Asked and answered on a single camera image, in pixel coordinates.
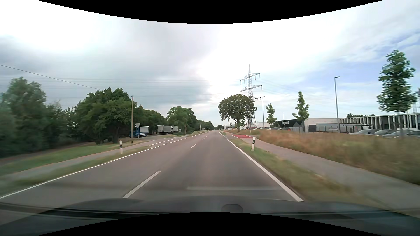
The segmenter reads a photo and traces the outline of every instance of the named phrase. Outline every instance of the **sidewalk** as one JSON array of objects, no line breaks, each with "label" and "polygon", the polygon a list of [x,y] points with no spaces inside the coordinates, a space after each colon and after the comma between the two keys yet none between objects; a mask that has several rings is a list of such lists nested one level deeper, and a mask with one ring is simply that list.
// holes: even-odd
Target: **sidewalk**
[{"label": "sidewalk", "polygon": [[[252,143],[252,139],[243,139]],[[420,216],[420,186],[376,174],[367,170],[341,164],[321,157],[294,151],[255,140],[255,146],[292,161],[320,175],[351,187],[356,193],[369,197],[394,210],[415,210]]]},{"label": "sidewalk", "polygon": [[3,158],[0,159],[0,165],[12,163],[12,162],[19,161],[19,160],[24,160],[24,159],[31,158],[31,157],[38,156],[38,155],[45,155],[45,154],[48,154],[48,153],[64,150],[64,149],[67,149],[67,148],[83,146],[83,145],[86,145],[86,144],[88,144],[88,142],[66,145],[66,146],[62,146],[62,147],[58,147],[58,148],[54,148],[54,149],[48,149],[48,150],[44,150],[44,151],[40,151],[40,152],[25,153],[25,154],[15,155],[15,156],[11,156],[11,157],[3,157]]}]

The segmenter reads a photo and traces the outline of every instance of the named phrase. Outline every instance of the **white lane marking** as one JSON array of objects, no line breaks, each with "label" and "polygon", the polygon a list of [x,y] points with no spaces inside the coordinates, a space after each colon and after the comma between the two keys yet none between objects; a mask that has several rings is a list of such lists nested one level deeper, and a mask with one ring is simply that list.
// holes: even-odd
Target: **white lane marking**
[{"label": "white lane marking", "polygon": [[170,139],[170,140],[166,140],[166,141],[162,141],[162,142],[158,142],[158,143],[164,143],[164,142],[171,141],[171,140],[174,140],[174,139]]},{"label": "white lane marking", "polygon": [[189,138],[192,138],[192,137],[195,137],[195,136],[199,136],[199,135],[201,135],[201,134],[197,134],[197,135],[194,135],[194,136],[190,136]]},{"label": "white lane marking", "polygon": [[[146,149],[146,150],[140,151],[140,152],[136,152],[136,153],[133,153],[133,154],[127,155],[127,156],[125,156],[125,157],[129,157],[129,156],[132,156],[132,155],[135,155],[135,154],[138,154],[138,153],[141,153],[141,152],[145,152],[145,151],[148,151],[148,150],[150,150],[150,149],[157,148],[157,147],[152,147],[152,148],[149,148],[149,149]],[[84,169],[84,170],[79,170],[79,171],[76,171],[76,172],[73,172],[73,173],[67,174],[67,175],[65,175],[65,176],[62,176],[62,177],[58,177],[58,178],[55,178],[55,179],[52,179],[52,180],[48,180],[48,181],[46,181],[46,182],[43,182],[43,183],[40,183],[40,184],[37,184],[37,185],[31,186],[31,187],[29,187],[29,188],[22,189],[22,190],[20,190],[20,191],[16,191],[16,192],[11,193],[11,194],[7,194],[7,195],[5,195],[5,196],[3,196],[3,197],[0,197],[0,199],[5,198],[5,197],[8,197],[8,196],[11,196],[11,195],[14,195],[14,194],[17,194],[17,193],[21,193],[21,192],[26,191],[26,190],[29,190],[29,189],[33,189],[33,188],[35,188],[35,187],[38,187],[38,186],[41,186],[41,185],[47,184],[47,183],[49,183],[49,182],[56,181],[56,180],[58,180],[58,179],[61,179],[61,178],[67,177],[67,176],[74,175],[74,174],[76,174],[76,173],[79,173],[79,172],[82,172],[82,171],[85,171],[85,170],[88,170],[88,169],[92,169],[92,168],[98,167],[98,166],[100,166],[100,165],[105,165],[105,164],[111,163],[111,162],[113,162],[113,161],[116,161],[116,160],[119,160],[119,159],[123,159],[123,158],[125,158],[125,157],[120,157],[120,158],[117,158],[117,159],[115,159],[115,160],[111,160],[111,161],[108,161],[108,162],[105,162],[105,163],[102,163],[102,164],[99,164],[99,165],[96,165],[96,166],[92,166],[92,167],[86,168],[86,169]]]},{"label": "white lane marking", "polygon": [[147,182],[149,182],[153,177],[158,175],[160,171],[154,173],[151,177],[148,177],[145,181],[143,181],[141,184],[139,184],[137,187],[135,187],[133,190],[131,190],[129,193],[127,193],[123,198],[127,198],[131,196],[135,191],[139,190],[143,185],[145,185]]},{"label": "white lane marking", "polygon": [[211,187],[211,186],[190,186],[186,188],[187,190],[199,190],[199,191],[255,191],[255,190],[266,190],[266,191],[272,191],[272,190],[282,190],[280,186],[274,186],[274,187]]},{"label": "white lane marking", "polygon": [[300,198],[295,192],[293,192],[291,189],[289,189],[288,186],[280,182],[274,175],[272,175],[268,170],[266,170],[262,165],[260,165],[258,162],[256,162],[252,157],[248,156],[244,151],[242,151],[240,148],[238,148],[233,142],[231,142],[229,139],[228,141],[234,145],[239,151],[241,151],[247,158],[249,158],[254,164],[256,164],[261,170],[263,170],[270,178],[272,178],[280,187],[282,187],[290,196],[292,196],[297,202],[303,202],[303,199]]}]

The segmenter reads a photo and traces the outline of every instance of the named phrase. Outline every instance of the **solid white edge line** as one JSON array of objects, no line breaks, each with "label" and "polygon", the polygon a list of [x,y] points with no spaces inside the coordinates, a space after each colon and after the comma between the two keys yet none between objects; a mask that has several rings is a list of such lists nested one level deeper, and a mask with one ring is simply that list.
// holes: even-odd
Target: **solid white edge line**
[{"label": "solid white edge line", "polygon": [[128,198],[129,196],[131,196],[134,192],[136,192],[137,190],[139,190],[139,188],[141,188],[143,185],[145,185],[147,182],[149,182],[153,177],[155,177],[159,173],[160,173],[160,171],[158,171],[158,172],[154,173],[152,176],[148,177],[145,181],[143,181],[141,184],[139,184],[137,187],[135,187],[129,193],[127,193],[126,195],[124,195],[123,198]]},{"label": "solid white edge line", "polygon": [[[136,153],[133,153],[133,154],[127,155],[127,156],[125,156],[125,157],[129,157],[129,156],[132,156],[132,155],[135,155],[135,154],[138,154],[138,153],[141,153],[141,152],[145,152],[145,151],[147,151],[147,150],[154,149],[154,148],[157,148],[157,147],[152,147],[152,148],[149,148],[149,149],[146,149],[146,150],[140,151],[140,152],[136,152]],[[37,185],[31,186],[31,187],[29,187],[29,188],[22,189],[22,190],[16,191],[16,192],[11,193],[11,194],[7,194],[7,195],[5,195],[5,196],[0,197],[0,199],[5,198],[5,197],[8,197],[8,196],[11,196],[11,195],[15,195],[15,194],[21,193],[21,192],[26,191],[26,190],[33,189],[33,188],[35,188],[35,187],[38,187],[38,186],[41,186],[41,185],[47,184],[47,183],[49,183],[49,182],[56,181],[56,180],[58,180],[58,179],[61,179],[61,178],[67,177],[67,176],[74,175],[74,174],[76,174],[76,173],[79,173],[79,172],[82,172],[82,171],[85,171],[85,170],[88,170],[88,169],[92,169],[92,168],[98,167],[98,166],[100,166],[100,165],[105,165],[105,164],[111,163],[111,162],[113,162],[113,161],[116,161],[116,160],[119,160],[119,159],[123,159],[123,158],[125,158],[125,157],[120,157],[120,158],[117,158],[117,159],[114,159],[114,160],[110,160],[110,161],[108,161],[108,162],[105,162],[105,163],[102,163],[102,164],[99,164],[99,165],[96,165],[96,166],[92,166],[92,167],[89,167],[89,168],[86,168],[86,169],[83,169],[83,170],[79,170],[79,171],[76,171],[76,172],[73,172],[73,173],[67,174],[67,175],[62,176],[62,177],[58,177],[58,178],[55,178],[55,179],[48,180],[48,181],[46,181],[46,182],[43,182],[43,183],[40,183],[40,184],[37,184]]]},{"label": "solid white edge line", "polygon": [[256,164],[261,170],[263,170],[270,178],[272,178],[280,187],[282,187],[290,196],[292,196],[297,202],[303,202],[303,199],[300,198],[295,192],[293,192],[291,189],[289,189],[288,186],[283,184],[280,180],[278,180],[274,175],[272,175],[268,170],[266,170],[262,165],[260,165],[256,160],[254,160],[252,157],[250,157],[248,154],[246,154],[244,151],[242,151],[240,148],[238,148],[233,142],[231,142],[229,139],[228,141],[234,145],[239,151],[241,151],[247,158],[249,158],[254,164]]},{"label": "solid white edge line", "polygon": [[201,135],[201,134],[197,134],[197,135],[193,135],[193,136],[190,136],[190,137],[186,137],[186,139],[187,139],[187,138],[192,138],[192,137],[195,137],[195,136],[199,136],[199,135]]},{"label": "solid white edge line", "polygon": [[171,140],[174,140],[174,139],[170,139],[170,140],[166,140],[166,141],[162,141],[162,142],[158,142],[158,143],[164,143],[164,142],[171,141]]}]

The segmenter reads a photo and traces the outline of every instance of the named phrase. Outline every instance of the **lamp post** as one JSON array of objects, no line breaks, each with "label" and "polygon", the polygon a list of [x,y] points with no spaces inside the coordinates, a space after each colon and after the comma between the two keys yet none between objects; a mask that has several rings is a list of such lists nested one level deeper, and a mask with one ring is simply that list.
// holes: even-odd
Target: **lamp post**
[{"label": "lamp post", "polygon": [[336,85],[336,78],[340,78],[340,77],[339,76],[334,77],[334,88],[335,88],[335,91],[336,91],[337,129],[339,130],[339,133],[341,133],[340,132],[340,120],[339,120],[339,105],[337,103],[337,85]]},{"label": "lamp post", "polygon": [[134,110],[134,95],[131,96],[131,143],[133,143],[133,138],[134,138],[134,134],[133,134],[133,110]]},{"label": "lamp post", "polygon": [[262,105],[262,111],[263,111],[263,113],[262,113],[262,115],[263,115],[262,116],[262,123],[263,123],[262,126],[263,126],[263,128],[265,128],[265,123],[264,123],[264,97],[265,96],[262,96],[262,104],[263,104]]}]

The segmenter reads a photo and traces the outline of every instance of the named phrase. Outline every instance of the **signpost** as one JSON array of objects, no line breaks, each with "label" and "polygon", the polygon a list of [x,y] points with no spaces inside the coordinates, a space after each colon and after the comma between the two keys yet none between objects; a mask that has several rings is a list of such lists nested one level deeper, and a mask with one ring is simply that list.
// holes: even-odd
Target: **signpost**
[{"label": "signpost", "polygon": [[255,146],[255,137],[252,137],[252,148],[251,151],[254,151],[254,146]]},{"label": "signpost", "polygon": [[137,139],[140,139],[140,129],[139,129],[140,123],[135,123],[134,125],[137,127]]}]

